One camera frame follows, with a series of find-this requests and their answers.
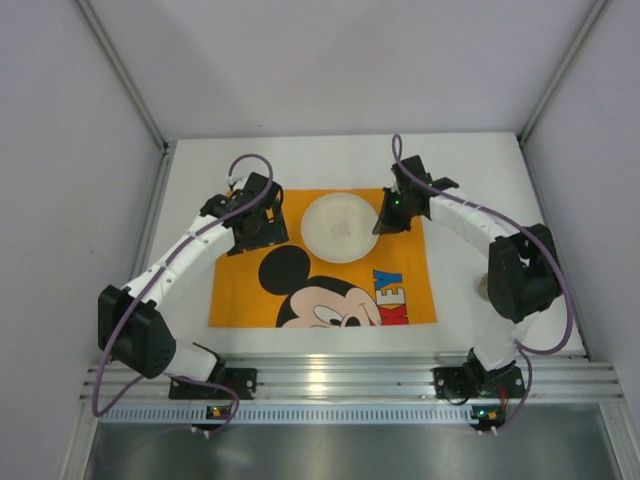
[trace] blue letter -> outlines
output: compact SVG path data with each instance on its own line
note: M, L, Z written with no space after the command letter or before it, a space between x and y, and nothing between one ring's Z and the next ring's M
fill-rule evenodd
M402 283L401 273L387 273L380 270L373 271L373 278L376 280L374 288L376 290L382 290L390 283Z

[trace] small round object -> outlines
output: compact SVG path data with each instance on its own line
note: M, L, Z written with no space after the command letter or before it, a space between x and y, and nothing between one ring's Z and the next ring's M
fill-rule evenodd
M316 257L349 263L364 257L378 241L372 233L378 214L352 193L330 193L311 204L302 217L302 240Z
M489 274L485 273L478 282L478 295L483 300L489 300Z

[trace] white wall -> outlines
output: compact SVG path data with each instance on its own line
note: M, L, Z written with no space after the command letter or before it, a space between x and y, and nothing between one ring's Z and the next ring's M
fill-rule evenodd
M600 357L640 427L640 3L605 14L529 144Z
M68 0L0 2L0 477L56 477L158 152Z
M591 0L93 0L170 138L519 131Z

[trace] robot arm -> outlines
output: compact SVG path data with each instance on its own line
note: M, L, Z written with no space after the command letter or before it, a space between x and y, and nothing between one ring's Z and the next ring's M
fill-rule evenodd
M288 240L281 210L282 188L276 183L255 207L229 218L230 212L254 200L266 185L266 177L252 173L234 185L231 196L210 198L182 237L142 275L122 288L107 287L98 299L100 348L104 350L123 313L139 297L140 303L114 343L112 356L146 378L165 373L216 381L224 361L180 338L180 326L171 312L221 255ZM216 224L215 220L223 217L229 219Z
M419 156L402 160L412 174L433 188L466 199L454 181L433 180ZM466 203L458 203L427 192L405 175L398 165L392 171L396 183L385 188L385 197L374 233L400 233L411 229L411 219L425 216L440 223L473 245L488 259L488 294L495 314L487 329L469 352L466 372L486 392L496 379L515 365L515 326L525 318L549 308L561 290L541 252L521 234ZM529 227L555 256L553 238L543 225Z

